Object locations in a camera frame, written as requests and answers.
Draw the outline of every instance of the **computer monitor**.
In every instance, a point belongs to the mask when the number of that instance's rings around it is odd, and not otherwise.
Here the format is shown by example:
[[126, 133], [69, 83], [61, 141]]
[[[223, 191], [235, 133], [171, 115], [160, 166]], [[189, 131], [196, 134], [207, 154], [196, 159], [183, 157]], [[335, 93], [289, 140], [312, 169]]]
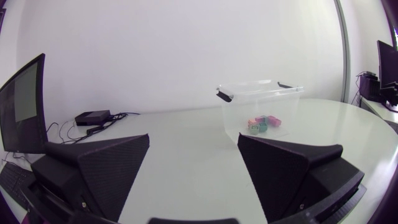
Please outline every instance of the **computer monitor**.
[[4, 150], [44, 153], [48, 141], [43, 109], [44, 54], [13, 75], [0, 89], [0, 130]]
[[77, 211], [117, 222], [149, 148], [149, 136], [81, 144], [45, 143], [21, 191], [49, 223], [68, 223]]
[[380, 64], [380, 87], [395, 87], [398, 83], [398, 51], [392, 46], [377, 41], [379, 49], [379, 64]]

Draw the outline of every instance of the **colorful blocks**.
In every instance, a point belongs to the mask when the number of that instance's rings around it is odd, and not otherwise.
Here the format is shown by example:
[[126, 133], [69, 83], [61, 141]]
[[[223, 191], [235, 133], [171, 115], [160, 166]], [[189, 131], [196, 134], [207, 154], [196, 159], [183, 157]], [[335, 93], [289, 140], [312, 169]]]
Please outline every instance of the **colorful blocks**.
[[268, 125], [266, 123], [259, 123], [259, 126], [260, 126], [260, 130], [259, 131], [261, 133], [266, 132], [267, 129], [268, 129]]
[[250, 134], [258, 134], [260, 132], [260, 126], [258, 124], [252, 124], [249, 126]]

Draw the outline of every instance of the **desk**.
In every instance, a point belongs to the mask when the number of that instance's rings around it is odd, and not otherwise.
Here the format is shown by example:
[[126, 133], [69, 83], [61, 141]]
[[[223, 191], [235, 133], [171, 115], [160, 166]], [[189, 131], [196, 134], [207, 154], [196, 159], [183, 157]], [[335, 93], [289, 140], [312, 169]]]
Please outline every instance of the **desk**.
[[398, 133], [398, 113], [389, 111], [381, 103], [367, 100], [365, 97], [361, 97], [361, 107], [379, 116]]
[[[75, 128], [70, 135], [84, 135]], [[206, 220], [235, 217], [266, 223], [237, 145], [224, 132], [221, 108], [128, 116], [87, 140], [149, 133], [150, 148], [120, 216], [120, 223], [151, 217]], [[365, 173], [368, 189], [343, 223], [366, 223], [397, 165], [398, 136], [383, 120], [352, 105], [300, 100], [294, 128], [282, 141], [342, 144], [343, 158]]]

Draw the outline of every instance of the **black cable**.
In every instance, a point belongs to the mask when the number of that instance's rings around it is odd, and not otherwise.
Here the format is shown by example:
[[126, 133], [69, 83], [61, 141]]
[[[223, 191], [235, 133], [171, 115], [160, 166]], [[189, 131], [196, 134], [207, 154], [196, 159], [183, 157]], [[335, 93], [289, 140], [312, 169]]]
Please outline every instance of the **black cable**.
[[53, 122], [52, 124], [50, 124], [50, 127], [46, 130], [46, 133], [50, 130], [51, 126], [53, 126], [53, 124], [56, 124], [57, 126], [59, 126], [59, 124], [57, 122]]
[[13, 152], [12, 153], [12, 157], [14, 158], [14, 159], [24, 159], [26, 162], [28, 162], [29, 164], [31, 164], [30, 162], [29, 162], [29, 160], [27, 160], [24, 156], [15, 156], [15, 152]]
[[62, 136], [61, 136], [61, 130], [62, 130], [62, 127], [63, 127], [66, 123], [68, 123], [68, 122], [69, 122], [69, 121], [64, 122], [64, 123], [62, 124], [62, 126], [61, 126], [59, 132], [58, 132], [58, 135], [59, 135], [60, 138], [62, 139], [62, 142], [65, 142], [65, 140], [64, 140], [64, 139], [62, 138]]
[[7, 156], [8, 156], [8, 154], [10, 154], [10, 152], [7, 152], [6, 157], [5, 157], [4, 159], [1, 159], [1, 164], [2, 164], [3, 161], [4, 161], [4, 162], [8, 162], [8, 161], [7, 161]]
[[70, 136], [69, 136], [69, 131], [72, 129], [72, 128], [74, 128], [75, 127], [75, 122], [73, 122], [73, 125], [72, 125], [72, 127], [70, 127], [69, 128], [69, 130], [68, 130], [68, 132], [67, 132], [67, 137], [68, 137], [68, 139], [71, 139], [71, 140], [77, 140], [77, 139], [80, 139], [80, 138], [82, 138], [82, 137], [78, 137], [78, 138], [71, 138]]
[[140, 113], [135, 113], [135, 112], [121, 112], [122, 114], [136, 114], [136, 115], [141, 115]]
[[367, 72], [367, 71], [363, 71], [363, 72], [360, 72], [359, 74], [357, 74], [355, 77], [357, 77], [356, 78], [356, 81], [355, 81], [355, 85], [356, 85], [356, 87], [358, 87], [358, 91], [355, 93], [355, 95], [354, 95], [354, 98], [353, 98], [353, 100], [351, 101], [351, 105], [354, 103], [354, 100], [355, 100], [355, 98], [356, 98], [356, 106], [358, 106], [359, 105], [359, 97], [361, 96], [360, 94], [358, 95], [358, 93], [359, 93], [359, 86], [358, 86], [358, 80], [359, 80], [359, 78], [361, 77], [361, 76], [363, 76], [364, 74], [363, 73], [365, 73], [365, 72]]
[[357, 95], [358, 93], [359, 93], [359, 90], [355, 93], [355, 96], [354, 96], [353, 100], [351, 101], [351, 105], [354, 103], [354, 100], [355, 100], [356, 95]]

